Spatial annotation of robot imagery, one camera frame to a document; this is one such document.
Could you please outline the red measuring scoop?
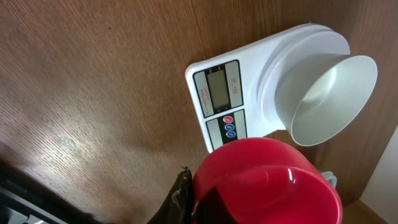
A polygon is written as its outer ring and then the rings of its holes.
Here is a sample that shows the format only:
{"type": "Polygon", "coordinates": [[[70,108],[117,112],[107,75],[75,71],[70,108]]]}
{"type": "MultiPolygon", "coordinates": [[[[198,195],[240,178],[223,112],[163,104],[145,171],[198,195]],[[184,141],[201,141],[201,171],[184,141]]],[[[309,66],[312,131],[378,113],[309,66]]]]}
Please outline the red measuring scoop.
{"type": "Polygon", "coordinates": [[[209,154],[193,177],[194,223],[340,224],[335,188],[294,147],[246,138],[209,154]]]}

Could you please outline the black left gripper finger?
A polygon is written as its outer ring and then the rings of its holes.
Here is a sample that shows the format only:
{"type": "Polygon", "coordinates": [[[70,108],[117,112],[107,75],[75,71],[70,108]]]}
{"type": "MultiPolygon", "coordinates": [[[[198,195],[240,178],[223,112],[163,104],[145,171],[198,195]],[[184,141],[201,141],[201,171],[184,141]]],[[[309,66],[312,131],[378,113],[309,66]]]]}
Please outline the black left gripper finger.
{"type": "Polygon", "coordinates": [[[188,167],[177,176],[164,202],[147,224],[191,224],[193,177],[188,167]]]}

